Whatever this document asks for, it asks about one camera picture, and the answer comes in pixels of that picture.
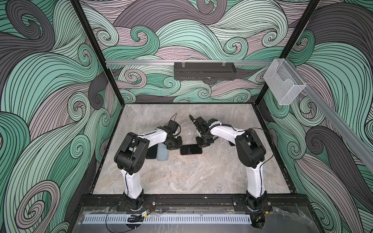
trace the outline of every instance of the enclosure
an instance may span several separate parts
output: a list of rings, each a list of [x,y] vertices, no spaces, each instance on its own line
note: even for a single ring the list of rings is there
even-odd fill
[[[133,211],[118,205],[128,188],[114,156],[129,132],[177,113],[183,144],[199,136],[189,114],[256,128],[273,207],[263,231],[371,233],[372,11],[355,0],[3,0],[1,232],[127,230],[107,224],[111,209]],[[292,98],[268,79],[278,59],[302,86]],[[232,62],[235,77],[179,80],[177,62]],[[217,229],[255,231],[250,177],[223,138],[146,159],[139,174],[153,214],[235,214],[247,224]],[[106,217],[90,225],[90,214]],[[136,230],[163,231],[145,222]],[[213,231],[204,223],[164,231]]]

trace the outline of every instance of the orange wire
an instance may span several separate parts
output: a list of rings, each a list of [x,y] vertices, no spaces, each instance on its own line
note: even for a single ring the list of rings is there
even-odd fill
[[[147,203],[147,202],[144,202],[144,204],[148,204],[148,205],[150,205],[150,213],[151,213],[151,211],[153,210],[153,207],[151,206],[151,204],[150,204],[150,203]]]

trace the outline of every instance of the metal bracket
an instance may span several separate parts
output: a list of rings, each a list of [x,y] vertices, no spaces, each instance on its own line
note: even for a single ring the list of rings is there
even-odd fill
[[[247,206],[246,197],[244,195],[232,196],[234,211],[252,211]]]
[[[154,195],[145,195],[142,200],[142,206],[140,207],[140,211],[150,210],[150,206],[146,203],[151,205],[153,211],[156,209],[157,197]],[[137,212],[137,210],[131,209],[130,205],[128,204],[127,200],[124,199],[118,203],[119,212]]]

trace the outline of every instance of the black metal frame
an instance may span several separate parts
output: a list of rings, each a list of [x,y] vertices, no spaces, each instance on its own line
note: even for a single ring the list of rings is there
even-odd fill
[[[277,163],[278,163],[278,165],[280,167],[282,175],[283,175],[283,177],[284,177],[284,179],[285,179],[285,181],[286,181],[286,183],[287,183],[287,185],[289,187],[290,193],[297,193],[297,189],[295,188],[295,185],[294,185],[293,181],[291,180],[289,172],[286,169],[286,165],[283,162],[283,160],[281,158],[281,155],[280,155],[280,153],[277,150],[277,147],[274,145],[271,135],[268,133],[267,125],[264,122],[264,119],[263,119],[263,117],[262,117],[262,115],[261,115],[261,113],[259,111],[258,106],[256,106],[255,104],[253,104],[253,109],[255,111],[255,114],[258,117],[258,120],[259,120],[259,123],[261,125],[261,128],[264,129],[263,131],[264,131],[264,134],[265,134],[265,136],[267,138],[268,144],[271,147],[271,150],[272,150],[272,152],[273,152],[273,154],[274,154],[274,156],[276,158],[276,161],[277,161]]]
[[[283,49],[279,58],[287,58],[288,57],[288,55],[290,54],[290,51],[292,50],[293,46],[295,45],[298,38],[301,36],[304,28],[306,27],[311,15],[315,11],[319,1],[320,0],[311,0],[308,3],[306,9],[304,10],[304,13],[303,13],[302,17],[299,19],[298,24],[295,27],[295,30],[291,34],[290,39],[286,43],[286,45],[285,45],[285,47],[284,47],[284,49]],[[268,90],[268,85],[265,83],[263,88],[261,89],[258,97],[255,100],[255,105],[258,106],[260,104],[260,102],[262,101],[262,99],[263,99],[264,95],[266,94],[267,90]]]
[[[144,194],[144,201],[150,204],[155,202],[152,208],[157,213],[165,213],[175,207],[220,207],[220,208],[230,208],[235,211],[244,212],[245,214],[253,214],[253,212],[241,210],[240,206],[235,202],[237,196],[244,196],[245,194]],[[271,206],[284,206],[288,207],[307,207],[312,220],[315,222],[316,227],[319,232],[324,233],[319,219],[313,210],[311,203],[307,195],[303,194],[268,194],[268,201]],[[72,232],[75,223],[79,217],[81,209],[83,207],[111,207],[118,211],[130,211],[133,214],[140,213],[141,211],[132,211],[130,209],[123,208],[125,205],[124,195],[82,195],[79,204],[74,212],[73,219],[74,222],[70,223],[68,233]]]
[[[90,189],[90,192],[89,194],[84,194],[82,195],[82,198],[81,200],[79,201],[79,204],[75,210],[75,213],[74,213],[74,222],[73,223],[70,223],[70,226],[69,226],[69,229],[68,229],[68,232],[71,232],[74,225],[75,225],[75,222],[77,220],[77,217],[80,213],[80,210],[82,207],[98,207],[98,206],[103,206],[103,205],[106,205],[106,206],[112,206],[112,205],[116,205],[116,206],[119,206],[121,200],[123,201],[124,199],[124,196],[123,195],[93,195],[93,190],[95,188],[95,185],[96,185],[96,182],[98,180],[98,177],[100,175],[100,172],[101,172],[101,169],[102,169],[102,166],[103,166],[103,163],[105,161],[105,158],[106,158],[106,155],[107,155],[107,152],[108,152],[108,149],[109,149],[109,146],[110,146],[110,143],[113,139],[113,136],[114,136],[114,133],[115,133],[115,130],[117,128],[117,125],[119,123],[119,120],[121,118],[121,115],[122,115],[122,112],[123,112],[123,109],[124,109],[124,106],[125,106],[125,102],[122,98],[122,95],[120,94],[120,91],[118,89],[118,87],[116,86],[115,84],[115,79],[112,75],[112,72],[108,69],[108,67],[106,66],[106,63],[105,63],[105,58],[104,58],[104,55],[102,53],[102,51],[100,50],[100,47],[98,45],[98,42],[93,34],[93,31],[88,23],[88,19],[86,18],[85,14],[84,14],[84,11],[83,11],[83,8],[79,2],[79,0],[70,0],[71,1],[71,4],[84,28],[84,31],[85,33],[87,34],[87,37],[93,47],[93,50],[94,52],[96,53],[96,56],[101,64],[101,66],[103,67],[103,70],[114,90],[114,93],[116,95],[116,97],[118,98],[119,102],[120,102],[120,105],[122,106],[121,110],[120,110],[120,113],[119,113],[119,116],[118,116],[118,119],[115,123],[115,126],[114,126],[114,130],[110,136],[110,139],[109,139],[109,142],[108,142],[108,145],[106,146],[106,149],[105,149],[105,153],[103,155],[103,158],[101,160],[101,163],[99,165],[99,168],[96,172],[96,176],[94,178],[94,181],[93,181],[93,184],[92,184],[92,187]],[[298,40],[299,36],[302,34],[309,18],[311,17],[312,13],[314,12],[317,4],[319,3],[320,0],[311,0],[305,10],[305,12],[303,13],[302,17],[300,18],[293,34],[291,35],[288,43],[286,44],[283,52],[281,53],[281,56],[280,58],[286,58],[291,49],[293,48],[294,44],[296,43],[296,41]],[[310,213],[311,213],[311,216],[312,216],[312,219],[313,221],[316,223],[316,226],[317,228],[319,229],[320,232],[324,232],[324,229],[322,228],[319,220],[318,220],[318,217],[316,216],[310,202],[309,202],[309,199],[307,198],[306,195],[302,195],[302,194],[295,194],[296,192],[296,189],[295,189],[295,186],[289,176],[289,173],[286,169],[286,166],[276,148],[276,146],[273,144],[273,141],[272,141],[272,138],[271,138],[271,135],[266,132],[267,129],[267,126],[261,116],[261,113],[258,109],[258,105],[260,104],[261,100],[263,99],[266,91],[268,90],[268,86],[267,84],[265,84],[260,92],[260,94],[258,95],[258,97],[256,98],[256,101],[255,103],[134,103],[134,104],[252,104],[253,106],[253,109],[259,119],[259,122],[261,124],[261,127],[264,129],[264,134],[268,140],[268,143],[274,153],[274,157],[276,158],[279,166],[280,166],[280,169],[281,169],[281,172],[289,186],[289,189],[291,191],[291,194],[268,194],[268,199],[269,201],[272,203],[273,206],[276,206],[276,205],[298,205],[298,206],[307,206]],[[235,209],[236,211],[240,211],[240,205],[237,204],[237,202],[235,202],[234,200],[236,200],[235,198],[238,198],[242,195],[245,195],[245,194],[203,194],[203,195],[200,195],[200,194],[196,194],[196,195],[188,195],[188,194],[185,194],[185,195],[147,195],[147,194],[144,194],[144,200],[145,201],[148,201],[148,202],[152,202],[153,200],[156,202],[156,206],[155,208],[158,208],[158,209],[163,209],[163,210],[167,210],[168,208],[172,208],[172,207],[231,207],[233,209]]]
[[[90,24],[88,22],[87,17],[84,14],[83,8],[80,5],[79,0],[70,0],[70,2],[71,2],[72,6],[73,6],[73,8],[75,10],[76,15],[79,18],[80,23],[83,26],[83,29],[84,29],[85,33],[87,34],[88,40],[90,41],[90,43],[92,45],[93,51],[95,52],[95,54],[96,54],[96,56],[98,58],[98,61],[100,62],[101,66],[102,66],[102,68],[103,68],[103,70],[105,72],[105,75],[106,75],[107,79],[109,80],[110,85],[112,86],[115,95],[118,98],[118,101],[119,101],[120,105],[124,107],[125,103],[124,103],[123,97],[120,94],[119,88],[115,84],[115,79],[113,77],[113,74],[106,67],[104,54],[102,53],[102,51],[100,49],[100,46],[98,45],[96,37],[93,34],[92,28],[91,28],[91,26],[90,26]]]
[[[113,140],[113,137],[114,137],[114,133],[115,133],[115,130],[118,126],[118,123],[119,123],[119,120],[120,120],[120,117],[122,116],[122,112],[123,112],[123,109],[124,109],[124,106],[122,106],[122,108],[120,109],[120,112],[118,114],[118,118],[115,122],[115,125],[114,125],[114,128],[113,128],[113,131],[112,131],[112,134],[110,135],[110,138],[109,138],[109,142],[107,143],[106,145],[106,148],[105,148],[105,152],[104,152],[104,155],[102,156],[102,159],[101,159],[101,162],[100,162],[100,165],[98,166],[98,169],[96,171],[96,175],[93,179],[93,182],[92,182],[92,186],[90,188],[90,192],[89,194],[92,194],[93,193],[93,190],[94,190],[94,187],[96,186],[96,183],[97,183],[97,180],[98,180],[98,177],[100,176],[100,173],[101,173],[101,169],[102,169],[102,166],[104,165],[104,161],[105,161],[105,158],[107,156],[107,152],[109,150],[109,147],[110,147],[110,144]]]

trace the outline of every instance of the green swirl pattern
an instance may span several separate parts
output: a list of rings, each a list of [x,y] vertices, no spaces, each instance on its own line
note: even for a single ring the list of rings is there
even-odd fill
[[[100,42],[116,45],[114,27],[102,16],[87,15]],[[135,29],[134,38],[142,31]],[[103,69],[70,0],[0,1],[0,40],[1,70],[3,64],[12,66],[0,74],[1,228],[67,232],[68,208],[89,191],[90,184],[81,181],[101,161],[101,146],[111,136],[121,106],[110,85],[95,81]],[[4,63],[13,57],[16,63]],[[101,107],[95,107],[96,94],[103,97]],[[41,203],[43,208],[35,208]]]
[[[373,4],[345,2],[316,10],[288,59],[373,151]],[[371,233],[373,174],[312,100],[301,93],[280,106],[268,91],[260,111],[295,188],[307,194],[325,232]]]
[[[85,14],[106,59],[165,60],[273,60],[290,38],[289,26],[300,18],[309,0],[142,0],[131,2],[88,0]],[[259,84],[242,88],[228,83],[224,93],[201,95],[201,82],[185,94],[184,85],[172,84],[173,71],[158,66],[111,66],[112,70],[138,69],[146,84],[124,80],[125,71],[115,78],[132,84],[121,85],[125,102],[253,102],[264,85],[252,76],[258,66],[237,67],[239,78]],[[206,82],[212,88],[219,82]]]

